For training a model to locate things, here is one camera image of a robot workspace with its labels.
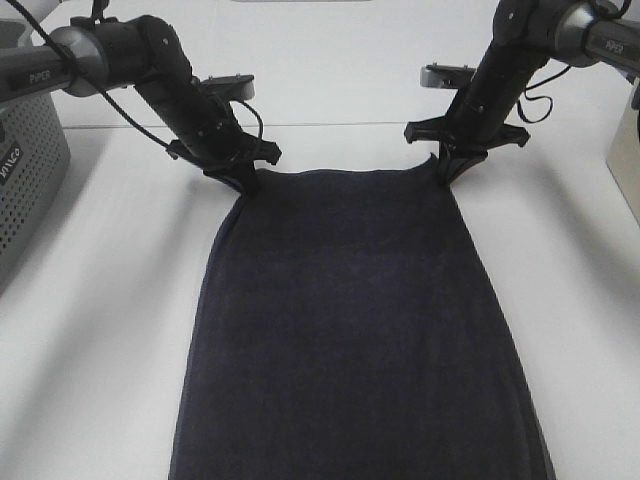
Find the white tabletop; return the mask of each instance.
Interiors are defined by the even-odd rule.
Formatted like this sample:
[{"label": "white tabletop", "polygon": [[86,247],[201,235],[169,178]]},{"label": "white tabletop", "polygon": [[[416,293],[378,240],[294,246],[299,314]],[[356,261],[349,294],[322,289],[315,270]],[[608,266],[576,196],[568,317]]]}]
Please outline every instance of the white tabletop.
[{"label": "white tabletop", "polygon": [[[403,123],[451,93],[420,89],[419,67],[477,63],[497,2],[119,3],[170,20],[197,70],[256,73],[277,169],[300,171],[424,161],[434,145],[407,145]],[[453,190],[558,478],[636,480],[640,228],[605,165],[630,88],[598,66],[547,91],[556,111],[527,147],[492,151]],[[98,99],[56,101],[63,124],[91,128],[67,130],[69,173],[0,297],[0,478],[163,479],[209,249],[237,195],[131,129],[96,128],[120,125]]]}]

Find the gray container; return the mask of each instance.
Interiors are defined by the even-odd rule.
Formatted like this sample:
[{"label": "gray container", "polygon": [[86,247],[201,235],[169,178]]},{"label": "gray container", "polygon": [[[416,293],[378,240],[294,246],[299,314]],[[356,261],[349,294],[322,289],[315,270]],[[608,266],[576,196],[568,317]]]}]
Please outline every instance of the gray container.
[{"label": "gray container", "polygon": [[[16,47],[24,29],[5,32],[0,48]],[[9,31],[21,37],[7,38]],[[0,292],[49,209],[69,165],[69,146],[50,95],[0,112]]]}]

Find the ventilation holes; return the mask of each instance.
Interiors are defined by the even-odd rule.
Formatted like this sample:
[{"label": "ventilation holes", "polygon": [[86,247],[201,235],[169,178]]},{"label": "ventilation holes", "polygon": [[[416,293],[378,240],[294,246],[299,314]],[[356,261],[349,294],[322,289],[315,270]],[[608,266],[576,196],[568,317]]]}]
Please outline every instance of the ventilation holes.
[{"label": "ventilation holes", "polygon": [[7,135],[0,143],[0,155],[17,138],[25,157],[7,183],[0,186],[0,261],[15,244],[15,237],[39,206],[48,180],[64,160],[64,138],[48,95],[16,105],[2,123]]}]

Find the cloth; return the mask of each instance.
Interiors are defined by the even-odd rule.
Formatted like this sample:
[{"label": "cloth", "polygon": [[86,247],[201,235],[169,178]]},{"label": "cloth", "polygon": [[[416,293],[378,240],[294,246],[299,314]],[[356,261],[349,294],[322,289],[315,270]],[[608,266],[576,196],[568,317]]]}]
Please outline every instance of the cloth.
[{"label": "cloth", "polygon": [[433,164],[259,172],[212,249],[172,480],[555,478]]}]

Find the navy blue towel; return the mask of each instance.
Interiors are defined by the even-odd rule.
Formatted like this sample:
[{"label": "navy blue towel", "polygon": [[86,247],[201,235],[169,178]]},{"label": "navy blue towel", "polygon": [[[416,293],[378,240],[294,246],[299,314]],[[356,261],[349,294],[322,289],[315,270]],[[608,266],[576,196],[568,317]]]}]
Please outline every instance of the navy blue towel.
[{"label": "navy blue towel", "polygon": [[170,478],[555,478],[433,161],[259,176],[212,250]]}]

